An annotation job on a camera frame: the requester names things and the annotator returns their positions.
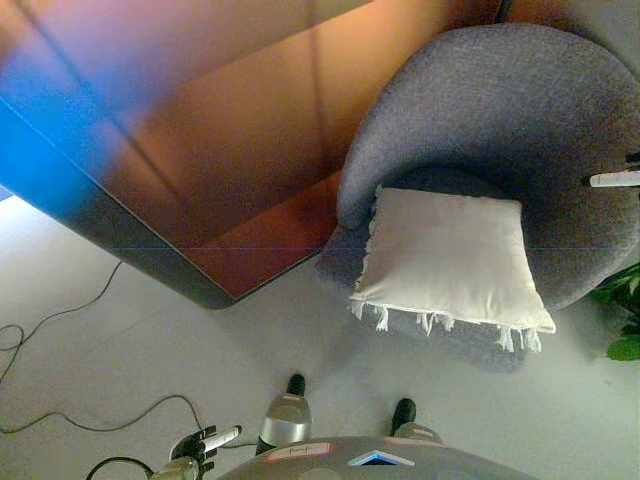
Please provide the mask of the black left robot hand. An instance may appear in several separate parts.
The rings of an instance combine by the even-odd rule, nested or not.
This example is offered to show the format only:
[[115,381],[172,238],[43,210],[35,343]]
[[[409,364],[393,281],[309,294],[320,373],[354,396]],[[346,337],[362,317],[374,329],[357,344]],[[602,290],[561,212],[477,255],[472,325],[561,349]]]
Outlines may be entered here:
[[222,430],[218,430],[215,425],[205,427],[178,441],[171,449],[169,459],[173,461],[185,457],[203,465],[213,458],[220,448],[237,439],[242,430],[241,425]]

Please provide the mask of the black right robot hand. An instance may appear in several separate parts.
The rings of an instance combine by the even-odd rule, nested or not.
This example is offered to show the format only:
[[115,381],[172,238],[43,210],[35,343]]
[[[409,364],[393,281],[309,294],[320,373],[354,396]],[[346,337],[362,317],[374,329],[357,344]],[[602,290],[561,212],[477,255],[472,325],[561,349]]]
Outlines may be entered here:
[[584,177],[581,183],[592,188],[638,188],[640,184],[639,157],[639,152],[627,154],[625,156],[626,169],[617,172],[589,175]]

